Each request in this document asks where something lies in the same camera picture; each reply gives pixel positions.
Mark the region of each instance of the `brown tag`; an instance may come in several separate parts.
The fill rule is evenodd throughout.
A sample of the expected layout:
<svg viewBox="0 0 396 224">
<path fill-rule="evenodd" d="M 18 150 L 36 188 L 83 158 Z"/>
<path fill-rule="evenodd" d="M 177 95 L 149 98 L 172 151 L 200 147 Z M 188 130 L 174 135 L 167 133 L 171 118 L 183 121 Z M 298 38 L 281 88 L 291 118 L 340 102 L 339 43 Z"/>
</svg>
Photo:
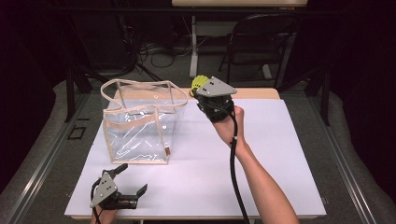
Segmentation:
<svg viewBox="0 0 396 224">
<path fill-rule="evenodd" d="M 169 156 L 171 154 L 171 149 L 169 147 L 165 148 L 165 154 L 166 156 Z"/>
</svg>

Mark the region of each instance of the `white tabletop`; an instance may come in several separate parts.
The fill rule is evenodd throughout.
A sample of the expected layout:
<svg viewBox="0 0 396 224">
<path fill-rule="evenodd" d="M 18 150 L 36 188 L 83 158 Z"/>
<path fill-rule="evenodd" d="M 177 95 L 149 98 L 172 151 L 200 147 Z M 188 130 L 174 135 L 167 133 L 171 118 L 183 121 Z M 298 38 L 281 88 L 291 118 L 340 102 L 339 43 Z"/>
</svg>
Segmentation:
<svg viewBox="0 0 396 224">
<path fill-rule="evenodd" d="M 245 108 L 246 139 L 259 161 L 289 198 L 297 216 L 326 215 L 299 139 L 284 101 L 234 99 Z M 118 218 L 196 219 L 242 218 L 230 177 L 230 149 L 223 144 L 196 101 L 186 105 L 169 164 L 130 165 L 115 178 L 122 194 L 135 194 L 148 184 L 135 210 L 120 210 Z M 235 169 L 241 195 L 250 218 L 259 217 L 237 160 Z M 102 170 L 114 169 L 106 149 L 102 127 L 92 144 L 81 177 L 65 215 L 89 217 L 90 191 Z"/>
<path fill-rule="evenodd" d="M 172 0 L 174 7 L 305 7 L 307 0 Z"/>
</svg>

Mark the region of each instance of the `transparent bag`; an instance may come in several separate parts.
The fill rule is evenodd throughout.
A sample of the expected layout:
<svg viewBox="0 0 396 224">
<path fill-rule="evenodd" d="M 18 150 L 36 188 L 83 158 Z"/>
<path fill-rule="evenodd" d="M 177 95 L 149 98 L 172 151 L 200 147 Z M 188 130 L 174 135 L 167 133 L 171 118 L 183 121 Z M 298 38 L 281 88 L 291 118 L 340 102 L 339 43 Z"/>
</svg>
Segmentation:
<svg viewBox="0 0 396 224">
<path fill-rule="evenodd" d="M 187 94 L 170 81 L 124 79 L 108 81 L 101 94 L 111 162 L 167 164 Z"/>
</svg>

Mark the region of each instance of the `human hand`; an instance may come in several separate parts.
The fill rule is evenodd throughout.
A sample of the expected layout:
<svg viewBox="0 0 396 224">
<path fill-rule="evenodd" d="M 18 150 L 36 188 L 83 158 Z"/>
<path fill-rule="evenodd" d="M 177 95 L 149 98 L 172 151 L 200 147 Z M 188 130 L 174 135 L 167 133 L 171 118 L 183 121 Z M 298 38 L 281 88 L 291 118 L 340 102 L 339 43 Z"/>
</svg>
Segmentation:
<svg viewBox="0 0 396 224">
<path fill-rule="evenodd" d="M 103 210 L 99 205 L 95 206 L 96 212 L 99 216 L 99 220 L 101 224 L 110 224 L 114 218 L 116 217 L 117 211 L 118 210 Z M 96 224 L 96 217 L 95 215 L 92 213 L 92 217 L 91 217 L 91 224 Z"/>
<path fill-rule="evenodd" d="M 238 133 L 237 133 L 237 145 L 245 143 L 244 136 L 244 116 L 245 111 L 242 107 L 237 105 L 234 106 L 234 116 L 236 119 L 236 123 L 238 124 Z M 216 129 L 221 140 L 227 144 L 227 146 L 231 146 L 231 142 L 233 141 L 233 132 L 234 132 L 234 123 L 233 119 L 228 116 L 226 119 L 213 123 L 213 126 Z"/>
</svg>

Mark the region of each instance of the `chair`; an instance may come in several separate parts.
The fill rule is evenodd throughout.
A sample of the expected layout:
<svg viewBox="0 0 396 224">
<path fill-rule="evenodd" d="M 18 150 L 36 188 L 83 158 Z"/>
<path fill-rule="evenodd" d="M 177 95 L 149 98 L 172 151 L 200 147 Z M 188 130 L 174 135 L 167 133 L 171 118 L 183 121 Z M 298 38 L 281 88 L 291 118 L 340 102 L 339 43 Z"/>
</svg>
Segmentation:
<svg viewBox="0 0 396 224">
<path fill-rule="evenodd" d="M 278 64 L 274 88 L 277 85 L 288 39 L 294 34 L 298 19 L 290 14 L 257 14 L 239 21 L 228 35 L 227 52 L 219 71 L 227 63 L 227 83 L 232 65 Z"/>
</svg>

